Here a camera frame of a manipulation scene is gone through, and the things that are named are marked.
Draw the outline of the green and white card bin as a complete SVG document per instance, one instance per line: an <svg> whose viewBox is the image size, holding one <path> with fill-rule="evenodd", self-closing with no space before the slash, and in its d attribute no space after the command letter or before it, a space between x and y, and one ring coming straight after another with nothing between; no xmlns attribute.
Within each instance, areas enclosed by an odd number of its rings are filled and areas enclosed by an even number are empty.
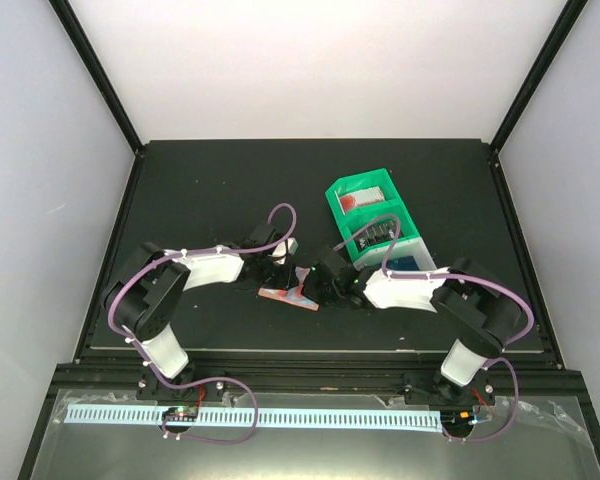
<svg viewBox="0 0 600 480"><path fill-rule="evenodd" d="M382 189L385 195L384 202L354 209L346 215L342 213L337 200L338 195L373 186ZM436 268L387 169L381 168L341 177L325 191L325 197L345 243L343 249L357 269L379 265L385 257L394 259L406 256L414 257L419 270ZM395 237L390 242L359 252L355 245L355 238L369 226L386 220L396 222Z"/></svg>

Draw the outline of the blue card stack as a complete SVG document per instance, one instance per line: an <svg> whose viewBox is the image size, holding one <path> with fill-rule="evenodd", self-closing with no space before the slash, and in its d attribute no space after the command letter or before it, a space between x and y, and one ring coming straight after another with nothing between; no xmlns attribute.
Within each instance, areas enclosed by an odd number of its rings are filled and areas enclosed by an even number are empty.
<svg viewBox="0 0 600 480"><path fill-rule="evenodd" d="M395 271L418 271L419 267L413 256L406 256L388 260L387 269Z"/></svg>

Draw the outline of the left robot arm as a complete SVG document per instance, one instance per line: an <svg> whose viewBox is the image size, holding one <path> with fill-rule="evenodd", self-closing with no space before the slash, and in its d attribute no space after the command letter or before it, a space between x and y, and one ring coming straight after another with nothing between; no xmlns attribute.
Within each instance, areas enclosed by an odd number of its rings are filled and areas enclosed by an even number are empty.
<svg viewBox="0 0 600 480"><path fill-rule="evenodd" d="M269 280L297 248L290 233L258 225L239 243L207 249L165 250L146 242L128 258L101 296L109 328L160 372L159 386L173 399L187 397L195 376L171 327L183 293L241 278Z"/></svg>

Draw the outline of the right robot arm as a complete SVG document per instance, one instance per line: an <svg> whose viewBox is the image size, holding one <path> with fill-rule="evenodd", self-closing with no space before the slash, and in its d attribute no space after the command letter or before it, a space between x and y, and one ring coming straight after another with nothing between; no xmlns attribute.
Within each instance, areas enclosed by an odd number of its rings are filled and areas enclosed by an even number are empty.
<svg viewBox="0 0 600 480"><path fill-rule="evenodd" d="M445 318L456 339L434 388L441 400L456 403L470 392L478 371L493 365L535 323L529 304L485 273L466 258L428 271L392 270L386 259L358 270L329 249L307 270L301 292L320 306L403 308Z"/></svg>

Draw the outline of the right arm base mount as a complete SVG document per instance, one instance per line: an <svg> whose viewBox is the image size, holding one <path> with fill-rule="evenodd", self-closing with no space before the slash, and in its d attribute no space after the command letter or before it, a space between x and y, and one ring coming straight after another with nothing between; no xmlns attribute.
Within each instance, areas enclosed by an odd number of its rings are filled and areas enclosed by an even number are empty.
<svg viewBox="0 0 600 480"><path fill-rule="evenodd" d="M494 390L487 374L479 371L467 386L458 386L439 371L408 370L397 389L407 403L421 401L430 407L469 407L483 401L495 404Z"/></svg>

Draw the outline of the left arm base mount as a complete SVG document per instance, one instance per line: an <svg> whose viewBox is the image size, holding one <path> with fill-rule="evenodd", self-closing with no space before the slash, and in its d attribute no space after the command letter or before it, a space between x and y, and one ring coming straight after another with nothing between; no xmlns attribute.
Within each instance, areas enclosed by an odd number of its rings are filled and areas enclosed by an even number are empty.
<svg viewBox="0 0 600 480"><path fill-rule="evenodd" d="M210 383L186 389L172 389L163 385L149 367L141 369L136 398L167 405L162 417L168 417L166 430L173 434L184 434L190 429L184 421L193 421L203 406L219 406L224 392L224 382Z"/></svg>

